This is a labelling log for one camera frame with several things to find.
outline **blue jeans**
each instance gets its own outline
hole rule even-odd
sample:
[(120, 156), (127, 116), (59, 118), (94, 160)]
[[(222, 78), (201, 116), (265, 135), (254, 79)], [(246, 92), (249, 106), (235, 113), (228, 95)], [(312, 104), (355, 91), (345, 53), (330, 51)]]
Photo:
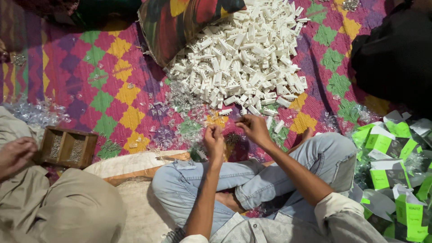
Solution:
[[(290, 156), (336, 192), (347, 194), (353, 183), (356, 152), (356, 147), (348, 138), (338, 133), (324, 133), (308, 139)], [(191, 166), (184, 167), (174, 162), (159, 168), (153, 178), (152, 188), (156, 197), (182, 228), (197, 199), (207, 167), (208, 163), (193, 162)], [(276, 163), (268, 167), (255, 159), (224, 163), (217, 191), (230, 188), (236, 188), (235, 195), (244, 209), (257, 207), (264, 201), (294, 191), (280, 211), (316, 224), (314, 207), (295, 190), (291, 179)], [(231, 209), (215, 201), (211, 234), (233, 215)], [(273, 219), (275, 216), (276, 213), (268, 218)]]

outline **wooden tray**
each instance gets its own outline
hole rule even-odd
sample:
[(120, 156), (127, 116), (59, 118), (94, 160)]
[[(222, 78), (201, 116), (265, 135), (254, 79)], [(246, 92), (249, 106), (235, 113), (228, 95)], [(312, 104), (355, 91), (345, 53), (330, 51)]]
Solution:
[(93, 133), (47, 126), (39, 162), (84, 169), (92, 164), (97, 139)]

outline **woven mat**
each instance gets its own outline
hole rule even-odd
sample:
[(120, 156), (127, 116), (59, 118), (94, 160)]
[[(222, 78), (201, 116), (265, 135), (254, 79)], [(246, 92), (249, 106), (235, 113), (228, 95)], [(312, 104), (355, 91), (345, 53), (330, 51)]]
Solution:
[[(380, 115), (391, 108), (389, 102), (353, 86), (352, 71), (348, 69), (351, 41), (381, 23), (384, 1), (361, 1), (355, 12), (342, 10), (342, 1), (295, 1), (296, 6), (305, 8), (300, 17), (311, 19), (301, 32), (298, 55), (293, 58), (301, 67), (299, 76), (306, 76), (309, 88), (289, 109), (279, 108), (280, 118), (287, 124), (281, 131), (286, 139), (279, 141), (283, 147), (298, 142), (298, 135), (308, 126), (315, 132), (328, 131), (327, 112), (338, 116), (337, 125), (345, 132), (363, 124), (358, 112), (353, 111), (357, 103)], [(136, 24), (115, 22), (102, 31), (70, 33), (24, 12), (8, 0), (0, 0), (0, 20), (0, 38), (28, 60), (23, 67), (2, 64), (3, 101), (13, 101), (25, 93), (30, 102), (52, 99), (65, 106), (72, 121), (62, 126), (106, 135), (107, 138), (99, 138), (94, 162), (145, 150), (152, 143), (152, 126), (169, 129), (171, 132), (166, 135), (174, 137), (176, 128), (170, 128), (168, 122), (173, 118), (176, 124), (184, 122), (178, 113), (169, 117), (167, 111), (152, 111), (159, 106), (149, 109), (149, 103), (165, 100), (171, 81), (137, 48), (140, 44)], [(132, 89), (127, 87), (130, 83), (134, 85)], [(225, 133), (240, 132), (233, 123), (238, 107), (229, 108), (234, 111), (228, 117), (213, 122), (224, 126)], [(129, 143), (138, 137), (142, 142), (130, 148)], [(108, 151), (103, 147), (107, 140), (122, 141), (122, 149)], [(236, 148), (229, 148), (229, 161), (250, 156), (270, 160), (252, 143), (247, 142), (241, 149), (244, 148), (245, 153), (233, 153)]]

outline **pile of white plastic parts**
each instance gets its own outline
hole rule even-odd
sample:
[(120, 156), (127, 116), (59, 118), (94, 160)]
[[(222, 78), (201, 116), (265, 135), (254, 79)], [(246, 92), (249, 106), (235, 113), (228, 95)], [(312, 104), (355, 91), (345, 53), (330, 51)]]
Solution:
[(249, 109), (254, 115), (276, 116), (277, 111), (262, 106), (277, 102), (288, 108), (308, 87), (306, 78), (296, 74), (300, 68), (291, 56), (297, 55), (296, 37), (310, 19), (298, 18), (303, 8), (295, 8), (294, 2), (246, 4), (247, 10), (204, 28), (166, 70), (212, 109), (235, 102), (242, 106), (242, 114)]

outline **beige shirt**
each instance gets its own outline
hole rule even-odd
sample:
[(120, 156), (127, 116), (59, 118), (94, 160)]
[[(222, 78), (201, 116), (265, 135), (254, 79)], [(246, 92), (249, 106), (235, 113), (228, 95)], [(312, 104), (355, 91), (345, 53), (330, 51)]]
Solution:
[(243, 219), (235, 214), (211, 238), (191, 235), (181, 243), (213, 242), (387, 242), (363, 216), (363, 207), (338, 193), (331, 193), (315, 207), (318, 228), (279, 212), (274, 220), (267, 218)]

